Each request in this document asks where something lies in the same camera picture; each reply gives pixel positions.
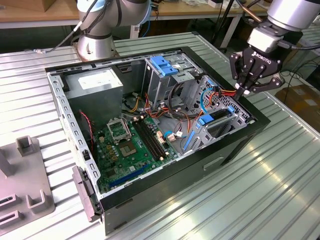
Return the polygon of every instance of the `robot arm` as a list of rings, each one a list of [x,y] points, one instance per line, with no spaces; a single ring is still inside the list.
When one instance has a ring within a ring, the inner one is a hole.
[[[78,0],[82,19],[95,0]],[[114,27],[138,25],[149,19],[150,0],[98,0],[81,24],[77,51],[85,60],[114,57],[115,44],[111,30]]]
[[[295,44],[303,35],[301,31],[311,25],[319,12],[320,0],[272,2],[267,20],[261,21],[247,40],[249,48],[233,53],[229,58],[232,77],[236,80],[236,99],[243,94],[264,92],[284,84],[279,76],[283,61],[291,49],[299,49]],[[259,79],[272,75],[269,83],[258,83]]]

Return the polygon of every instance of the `table leg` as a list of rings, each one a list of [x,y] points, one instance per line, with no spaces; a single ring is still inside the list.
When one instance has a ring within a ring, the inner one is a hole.
[[[234,34],[235,30],[236,30],[236,27],[238,26],[238,23],[241,19],[241,15],[239,16],[235,16],[233,19],[232,19],[232,22],[229,26],[229,29],[228,31],[226,32],[225,36],[224,36],[224,39],[221,43],[221,46],[220,48],[226,48],[230,42],[230,39],[232,37],[232,35]]]
[[[140,32],[140,24],[132,25],[130,30],[130,39],[139,38],[139,32]]]

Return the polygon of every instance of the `gray plastic holder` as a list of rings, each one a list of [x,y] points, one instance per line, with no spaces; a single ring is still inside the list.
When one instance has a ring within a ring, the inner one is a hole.
[[[0,236],[55,210],[37,138],[0,147]]]

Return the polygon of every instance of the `robotiq logo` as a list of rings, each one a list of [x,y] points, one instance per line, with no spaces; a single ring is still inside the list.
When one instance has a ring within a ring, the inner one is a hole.
[[[260,54],[259,54],[259,53],[257,53],[256,51],[255,51],[255,52],[253,52],[253,53],[251,54],[251,56],[253,56],[253,57],[257,57],[257,58],[259,58],[259,59],[261,59],[261,60],[265,61],[265,62],[266,62],[266,63],[268,63],[268,64],[271,64],[271,63],[272,63],[272,61],[271,61],[271,60],[269,60],[268,58],[266,58],[266,57],[264,57],[264,56],[260,55]]]

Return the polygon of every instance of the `cardboard box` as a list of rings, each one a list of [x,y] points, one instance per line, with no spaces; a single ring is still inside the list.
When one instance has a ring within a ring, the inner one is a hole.
[[[45,12],[56,0],[0,0],[0,5]]]
[[[307,85],[283,88],[275,97],[320,133],[320,95]]]

